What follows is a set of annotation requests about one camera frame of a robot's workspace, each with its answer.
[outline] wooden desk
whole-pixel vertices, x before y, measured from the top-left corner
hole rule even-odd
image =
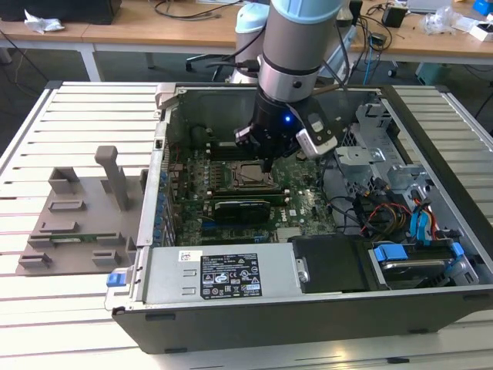
[[[379,2],[365,1],[362,15],[368,8]],[[474,1],[454,4],[456,12],[479,19],[479,13],[472,10]],[[382,11],[375,12],[371,18],[381,21]],[[383,60],[400,62],[448,62],[457,64],[492,64],[493,42],[480,42],[475,37],[456,30],[455,35],[426,35],[419,26],[423,15],[410,14],[399,29],[390,29],[393,40],[391,47],[382,54]],[[388,35],[388,32],[376,22],[368,21],[372,32]],[[364,45],[363,31],[358,27],[358,35],[351,46],[352,52],[360,52]]]
[[[187,15],[211,9],[214,5],[175,2],[170,11]],[[365,0],[363,14],[367,9],[383,2]],[[464,15],[471,10],[473,0],[455,3],[456,10]],[[148,65],[152,64],[153,52],[228,54],[234,51],[236,14],[239,6],[221,9],[221,18],[199,22],[184,22],[157,15],[147,0],[122,0],[111,25],[65,24],[66,30],[40,35],[29,31],[22,22],[0,22],[0,27],[20,48],[76,50],[81,53],[91,81],[101,81],[102,74],[97,63],[97,52],[145,52]],[[380,20],[382,12],[372,17]],[[492,64],[493,43],[479,42],[460,31],[456,35],[425,35],[418,27],[422,15],[409,15],[399,29],[393,29],[391,47],[381,60],[396,62],[441,62],[455,64]],[[386,34],[375,22],[369,21],[371,31]],[[0,47],[10,44],[0,38]],[[356,59],[363,48],[363,34],[358,35],[350,48]]]
[[[65,29],[56,32],[47,32],[44,35],[33,32],[24,22],[0,21],[0,29],[12,40],[24,41],[63,41],[82,42],[82,34],[89,27],[88,23],[63,23]]]
[[[216,6],[175,2],[169,11],[174,15],[190,15]],[[84,42],[234,48],[236,14],[240,8],[221,9],[218,19],[184,22],[157,14],[147,0],[123,0],[111,25],[90,25],[82,39]],[[162,5],[162,10],[166,10],[166,4]]]

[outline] black box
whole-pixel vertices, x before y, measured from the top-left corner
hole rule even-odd
[[[407,8],[397,6],[388,6],[382,16],[382,23],[387,27],[398,29],[406,16]]]
[[[122,0],[0,0],[0,17],[2,21],[23,21],[25,9],[44,19],[110,25],[121,4]]]

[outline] metal slatted platform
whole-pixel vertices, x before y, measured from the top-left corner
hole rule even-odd
[[[395,86],[397,94],[493,224],[493,140],[449,93],[431,86]],[[399,136],[415,163],[418,156]]]
[[[67,82],[61,89],[42,94],[0,159],[0,274],[15,271],[18,254],[48,195],[46,180],[54,166],[76,163],[79,176],[101,176],[93,163],[94,149],[100,143],[117,146],[119,163],[127,174],[137,175],[147,166],[157,122],[152,105],[155,86]],[[425,93],[439,104],[444,99],[436,92]],[[126,108],[112,109],[109,103],[125,103]],[[416,99],[409,103],[420,104]],[[455,127],[471,131],[466,121],[463,126],[460,116],[452,115]],[[486,152],[476,141],[441,140],[440,144],[460,149],[457,143],[474,143],[479,149],[472,151]],[[493,177],[461,177],[471,188],[476,184],[477,190],[493,184]],[[477,195],[485,196],[481,191]],[[68,364],[84,369],[377,369],[388,368],[390,357],[408,358],[410,364],[393,366],[411,369],[466,369],[491,368],[493,360],[493,311],[473,314],[438,334],[148,356],[103,309],[105,275],[12,276],[0,277],[0,282],[2,369],[65,369]]]

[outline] gray plastic block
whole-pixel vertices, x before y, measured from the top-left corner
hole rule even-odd
[[[100,250],[92,252],[92,262],[100,267],[116,267],[120,264],[121,258],[114,249]]]
[[[118,177],[116,187],[105,177],[77,178],[73,169],[54,169],[55,186],[28,239],[17,275],[101,274],[133,264],[143,205],[142,176],[126,178],[116,166],[112,147],[98,153],[98,160],[109,167],[106,172]],[[102,180],[111,193],[105,192]],[[124,210],[116,196],[122,191]]]
[[[49,265],[52,263],[52,260],[46,253],[31,253],[31,254],[23,254],[18,263],[24,268],[31,269],[47,269]]]
[[[63,212],[66,210],[84,210],[86,204],[83,200],[54,200],[48,205],[51,212]]]
[[[49,184],[57,194],[73,193],[73,184],[79,182],[73,167],[56,167],[48,178]]]
[[[55,244],[51,241],[49,237],[46,237],[46,235],[43,235],[42,237],[36,237],[36,238],[29,238],[28,239],[28,245],[34,248],[35,250],[39,248],[49,248],[49,247],[55,247]]]
[[[116,245],[124,245],[125,238],[121,233],[114,233],[113,235],[107,235],[104,237],[97,237],[96,242],[101,246],[116,246]]]
[[[125,252],[129,256],[130,260],[136,260],[137,246],[131,237],[126,240]]]
[[[43,222],[40,233],[68,233],[77,230],[77,223],[73,221]]]
[[[122,168],[116,165],[118,150],[116,146],[100,146],[94,159],[100,164],[108,177],[109,187],[115,195],[120,210],[126,210],[129,198],[126,193],[126,178]]]

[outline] desk surface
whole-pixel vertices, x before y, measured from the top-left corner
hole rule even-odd
[[[216,5],[174,2],[169,12],[189,15],[214,8]],[[123,0],[110,26],[90,25],[84,32],[84,42],[110,42],[155,45],[201,45],[234,48],[236,14],[239,6],[221,9],[218,19],[184,22],[158,15],[146,0]]]
[[[378,2],[365,1],[362,9],[363,15],[367,9]],[[457,12],[465,16],[479,19],[479,13],[472,10],[472,0],[454,4]],[[371,18],[381,21],[383,12],[375,12]],[[427,56],[467,56],[467,57],[491,57],[493,56],[493,42],[480,42],[473,36],[456,31],[455,35],[440,34],[426,35],[419,27],[422,15],[410,14],[404,19],[399,29],[391,29],[393,40],[387,52],[392,54],[419,54]],[[372,32],[379,32],[387,35],[387,31],[376,22],[368,21]],[[360,51],[363,48],[363,32],[358,27],[358,35],[352,45],[353,51]]]
[[[25,41],[67,41],[82,42],[82,34],[89,27],[88,23],[64,22],[65,29],[56,32],[47,32],[44,35],[33,32],[24,22],[0,21],[0,29],[12,40]]]
[[[362,13],[377,1],[365,0]],[[455,3],[457,11],[472,15],[473,0]],[[186,15],[213,8],[191,2],[175,2],[170,11],[176,15]],[[29,31],[22,22],[0,22],[2,31],[13,39],[33,41],[101,42],[146,45],[187,45],[187,46],[235,46],[234,26],[239,6],[224,8],[218,19],[200,22],[184,22],[157,15],[146,0],[123,0],[113,24],[87,25],[66,23],[60,32],[40,35]],[[372,17],[381,19],[382,12]],[[485,57],[493,55],[493,42],[479,42],[474,37],[457,31],[455,35],[425,35],[418,27],[422,15],[408,15],[399,29],[392,29],[394,39],[387,52],[396,55]],[[371,31],[387,33],[375,22],[370,21]],[[358,36],[351,50],[358,52],[363,48],[363,33],[358,27]]]

